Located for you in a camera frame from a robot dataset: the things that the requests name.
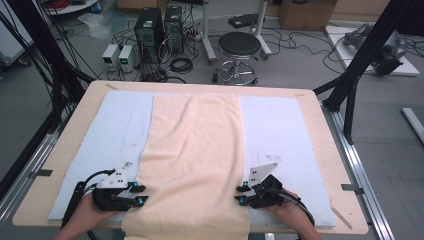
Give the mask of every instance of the peach cloth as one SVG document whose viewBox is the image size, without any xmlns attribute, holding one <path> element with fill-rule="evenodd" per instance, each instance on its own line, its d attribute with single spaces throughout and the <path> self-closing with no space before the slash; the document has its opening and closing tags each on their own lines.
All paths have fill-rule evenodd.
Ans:
<svg viewBox="0 0 424 240">
<path fill-rule="evenodd" d="M 137 177 L 149 199 L 125 214 L 126 239 L 246 240 L 248 209 L 234 199 L 243 169 L 238 96 L 155 96 Z"/>
</svg>

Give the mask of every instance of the power supply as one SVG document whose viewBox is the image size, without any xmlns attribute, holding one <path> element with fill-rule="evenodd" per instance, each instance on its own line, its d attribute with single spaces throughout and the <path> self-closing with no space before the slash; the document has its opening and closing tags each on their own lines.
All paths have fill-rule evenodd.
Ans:
<svg viewBox="0 0 424 240">
<path fill-rule="evenodd" d="M 132 45 L 124 45 L 121 54 L 119 54 L 119 62 L 124 72 L 131 72 L 134 69 L 136 58 Z"/>
<path fill-rule="evenodd" d="M 162 14 L 159 8 L 143 8 L 134 26 L 143 63 L 160 63 L 159 47 L 165 40 Z"/>
<path fill-rule="evenodd" d="M 119 69 L 119 46 L 118 44 L 109 44 L 103 53 L 103 61 L 109 67 L 109 71 L 118 71 Z"/>
<path fill-rule="evenodd" d="M 165 11 L 163 23 L 171 53 L 184 53 L 182 14 L 183 9 L 180 6 L 168 6 Z"/>
</svg>

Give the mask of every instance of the white device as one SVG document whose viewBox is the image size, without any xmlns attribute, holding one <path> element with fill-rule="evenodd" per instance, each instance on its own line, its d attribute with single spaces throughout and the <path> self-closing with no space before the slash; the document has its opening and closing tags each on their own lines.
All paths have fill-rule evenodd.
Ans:
<svg viewBox="0 0 424 240">
<path fill-rule="evenodd" d="M 118 71 L 119 69 L 119 46 L 118 44 L 109 44 L 106 51 L 103 53 L 103 61 L 109 67 L 109 71 Z"/>
<path fill-rule="evenodd" d="M 134 69 L 136 58 L 132 45 L 124 45 L 119 55 L 119 62 L 124 72 L 131 72 Z"/>
</svg>

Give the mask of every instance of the round stool seat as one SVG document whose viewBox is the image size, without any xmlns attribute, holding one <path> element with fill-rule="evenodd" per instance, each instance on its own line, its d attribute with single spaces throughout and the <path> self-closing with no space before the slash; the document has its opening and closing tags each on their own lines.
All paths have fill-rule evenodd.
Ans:
<svg viewBox="0 0 424 240">
<path fill-rule="evenodd" d="M 254 55 L 261 49 L 261 42 L 252 34 L 230 32 L 219 38 L 219 46 L 231 55 Z"/>
</svg>

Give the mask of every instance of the computer tower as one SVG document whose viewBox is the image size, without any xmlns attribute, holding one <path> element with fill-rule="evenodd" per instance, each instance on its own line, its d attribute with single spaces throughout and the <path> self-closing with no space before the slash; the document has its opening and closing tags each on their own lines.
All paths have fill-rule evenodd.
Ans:
<svg viewBox="0 0 424 240">
<path fill-rule="evenodd" d="M 183 9 L 180 6 L 168 6 L 165 11 L 163 23 L 166 37 L 169 37 L 167 43 L 171 53 L 184 52 L 182 14 Z"/>
<path fill-rule="evenodd" d="M 165 40 L 162 14 L 159 8 L 141 10 L 134 26 L 142 63 L 160 63 L 159 48 Z"/>
</svg>

